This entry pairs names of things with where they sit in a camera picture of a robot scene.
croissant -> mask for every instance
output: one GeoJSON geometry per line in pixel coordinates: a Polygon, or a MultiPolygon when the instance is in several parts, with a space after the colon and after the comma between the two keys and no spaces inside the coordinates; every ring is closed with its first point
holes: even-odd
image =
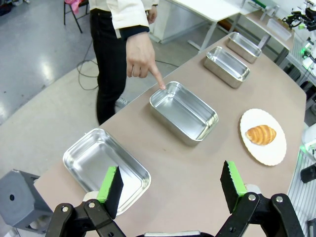
{"type": "Polygon", "coordinates": [[[254,144],[267,145],[275,139],[277,132],[267,125],[259,125],[249,129],[246,135],[254,144]]]}

beige tabletop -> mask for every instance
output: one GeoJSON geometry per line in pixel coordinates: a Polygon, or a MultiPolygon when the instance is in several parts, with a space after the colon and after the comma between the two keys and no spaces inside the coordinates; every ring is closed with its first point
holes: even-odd
{"type": "Polygon", "coordinates": [[[267,23],[268,23],[268,20],[271,18],[270,16],[266,15],[265,18],[262,21],[260,21],[260,17],[262,16],[262,14],[263,14],[262,10],[257,10],[249,14],[246,14],[245,17],[247,17],[247,19],[249,19],[254,24],[259,26],[261,29],[263,29],[267,34],[275,38],[280,44],[283,45],[283,47],[285,47],[287,50],[290,51],[294,45],[294,31],[292,32],[291,38],[289,38],[287,41],[283,40],[276,32],[268,28],[267,23]]]}
{"type": "MultiPolygon", "coordinates": [[[[223,46],[226,40],[208,50],[223,46]]],[[[250,68],[250,75],[239,89],[232,89],[204,68],[205,52],[165,78],[165,82],[179,81],[218,113],[218,124],[197,146],[184,145],[150,113],[149,98],[157,85],[101,125],[152,177],[149,189],[116,219],[128,237],[149,231],[201,230],[217,234],[230,215],[220,182],[226,159],[235,161],[243,181],[258,185],[264,196],[288,191],[303,131],[305,93],[264,54],[254,64],[241,59],[250,68]],[[287,151],[279,165],[260,164],[240,139],[239,119],[252,108],[269,112],[284,130],[287,151]]],[[[62,202],[79,205],[85,194],[62,161],[35,185],[52,209],[62,202]]],[[[250,226],[245,236],[265,235],[259,226],[250,226]]]]}

concrete floor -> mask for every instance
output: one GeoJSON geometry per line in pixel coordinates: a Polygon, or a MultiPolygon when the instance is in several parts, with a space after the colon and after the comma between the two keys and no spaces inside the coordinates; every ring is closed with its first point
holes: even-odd
{"type": "MultiPolygon", "coordinates": [[[[63,26],[62,1],[31,1],[0,18],[0,32],[6,32],[0,34],[0,177],[13,168],[43,174],[84,133],[98,126],[96,90],[82,90],[74,69],[91,41],[89,16],[79,20],[80,34],[71,14],[63,26]]],[[[182,65],[198,52],[187,40],[201,44],[206,32],[204,26],[170,43],[154,43],[156,59],[182,65]]],[[[224,35],[216,29],[209,44],[224,35]]],[[[94,57],[90,49],[87,58],[94,57]]],[[[163,76],[176,69],[157,65],[163,76]]],[[[85,64],[82,72],[98,74],[93,63],[85,64]]],[[[81,77],[81,83],[93,88],[96,79],[81,77]]],[[[123,96],[132,101],[155,83],[152,76],[128,79],[123,96]]],[[[0,236],[7,228],[0,218],[0,236]]],[[[20,236],[38,235],[20,231],[20,236]]]]}

shallow metal tray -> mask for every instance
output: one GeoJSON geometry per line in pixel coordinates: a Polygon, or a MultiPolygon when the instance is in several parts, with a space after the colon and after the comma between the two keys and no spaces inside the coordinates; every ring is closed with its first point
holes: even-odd
{"type": "Polygon", "coordinates": [[[261,49],[238,32],[232,32],[227,41],[227,47],[247,60],[254,63],[261,54],[261,49]]]}
{"type": "Polygon", "coordinates": [[[119,166],[124,187],[118,215],[125,212],[149,187],[149,172],[107,132],[94,129],[63,156],[66,168],[87,192],[98,191],[109,166],[119,166]]]}
{"type": "Polygon", "coordinates": [[[155,92],[150,104],[153,114],[190,146],[202,141],[218,122],[211,107],[176,81],[155,92]]]}
{"type": "Polygon", "coordinates": [[[216,47],[207,53],[204,66],[232,88],[238,88],[250,72],[246,65],[222,47],[216,47]]]}

white jacket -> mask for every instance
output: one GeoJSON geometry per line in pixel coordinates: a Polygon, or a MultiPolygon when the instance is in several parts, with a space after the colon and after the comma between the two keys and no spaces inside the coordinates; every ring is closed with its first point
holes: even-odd
{"type": "Polygon", "coordinates": [[[112,23],[118,29],[131,26],[149,26],[145,10],[159,0],[89,0],[90,10],[100,9],[112,13],[112,23]]]}

